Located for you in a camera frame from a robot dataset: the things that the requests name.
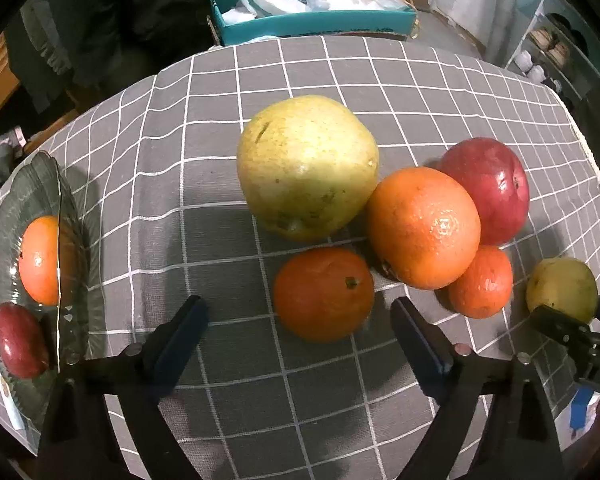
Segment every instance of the table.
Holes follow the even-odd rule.
[[[376,305],[352,338],[306,344],[279,326],[270,286],[303,247],[253,220],[235,152],[254,113],[305,94],[343,102],[368,126],[381,176],[428,164],[469,136],[496,137],[518,154],[531,203],[526,225],[504,246],[515,286],[501,314],[465,319],[433,292],[374,271]],[[90,236],[90,355],[142,341],[191,293],[210,305],[208,332],[160,405],[203,478],[394,478],[436,409],[388,322],[386,307],[404,294],[452,342],[487,356],[531,354],[555,415],[574,393],[564,349],[526,322],[525,280],[543,257],[569,254],[589,264],[600,292],[600,172],[544,86],[397,41],[266,41],[178,62],[77,118],[42,148],[63,168]],[[360,219],[322,243],[369,251]],[[488,405],[477,406],[452,478],[475,453]],[[130,468],[142,474],[120,407],[114,399],[109,407]],[[1,401],[0,422],[10,429]],[[11,431],[35,450],[34,432]]]

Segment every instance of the red apple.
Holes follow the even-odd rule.
[[[463,140],[443,155],[438,170],[464,187],[480,215],[482,245],[502,245],[520,231],[529,211],[525,170],[495,139]]]
[[[7,370],[21,379],[33,379],[49,368],[38,320],[15,303],[0,304],[0,357]]]

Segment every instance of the floor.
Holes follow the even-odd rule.
[[[415,40],[408,41],[441,48],[459,56],[482,58],[471,41],[462,37],[455,28],[444,23],[435,14],[420,11],[418,12],[418,18],[420,20],[420,33]]]

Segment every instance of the small orange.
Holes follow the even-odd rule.
[[[71,303],[77,263],[77,247],[68,227],[60,230],[58,217],[41,216],[31,222],[22,235],[18,272],[25,290],[34,301],[56,306],[58,295],[58,240],[60,241],[62,304]]]
[[[407,285],[434,289],[458,279],[480,243],[474,201],[450,176],[405,168],[367,204],[367,232],[383,267]]]
[[[309,249],[276,276],[273,301],[282,324],[308,341],[329,342],[353,332],[374,304],[365,261],[338,247]]]
[[[449,301],[460,314],[483,319],[507,304],[512,288],[507,255],[497,247],[483,245],[464,274],[449,285]]]

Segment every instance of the yellow-green fruit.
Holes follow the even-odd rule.
[[[598,288],[587,264],[575,258],[542,260],[529,277],[526,306],[547,305],[589,323],[596,312]]]
[[[343,105],[317,95],[257,113],[237,159],[251,213],[268,230],[301,242],[345,226],[378,179],[378,146],[369,130]]]

